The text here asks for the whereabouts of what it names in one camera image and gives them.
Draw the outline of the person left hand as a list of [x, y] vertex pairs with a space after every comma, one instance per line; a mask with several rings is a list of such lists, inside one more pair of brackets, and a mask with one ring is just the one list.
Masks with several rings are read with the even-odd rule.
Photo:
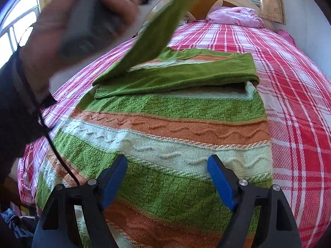
[[32, 91], [48, 91], [53, 75], [108, 48], [135, 22], [140, 1], [52, 0], [20, 50]]

